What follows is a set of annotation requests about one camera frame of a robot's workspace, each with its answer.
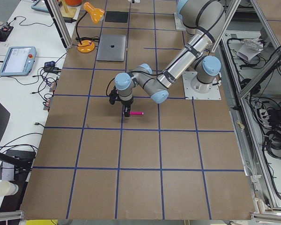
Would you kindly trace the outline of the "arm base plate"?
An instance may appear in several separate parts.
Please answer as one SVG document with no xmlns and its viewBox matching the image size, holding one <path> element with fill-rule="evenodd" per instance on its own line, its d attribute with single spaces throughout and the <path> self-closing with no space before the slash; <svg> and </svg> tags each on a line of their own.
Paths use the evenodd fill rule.
<svg viewBox="0 0 281 225">
<path fill-rule="evenodd" d="M 182 23 L 182 16 L 179 13 L 174 13 L 176 30 L 185 31 L 186 27 Z"/>
<path fill-rule="evenodd" d="M 185 98 L 188 100 L 221 100 L 219 85 L 214 77 L 210 84 L 197 79 L 197 72 L 186 71 L 182 74 Z"/>
</svg>

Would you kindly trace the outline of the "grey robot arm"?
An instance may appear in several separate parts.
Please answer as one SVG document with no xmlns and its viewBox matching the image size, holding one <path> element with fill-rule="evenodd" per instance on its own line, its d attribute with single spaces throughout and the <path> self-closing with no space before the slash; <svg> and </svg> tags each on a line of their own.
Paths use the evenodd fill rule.
<svg viewBox="0 0 281 225">
<path fill-rule="evenodd" d="M 133 88 L 141 86 L 155 103 L 163 103 L 169 96 L 169 87 L 215 42 L 225 24 L 224 8 L 216 0 L 180 0 L 177 12 L 182 16 L 184 26 L 193 29 L 194 34 L 169 65 L 156 75 L 143 63 L 135 70 L 115 76 L 109 102 L 112 105 L 121 102 L 125 117 L 130 117 Z"/>
</svg>

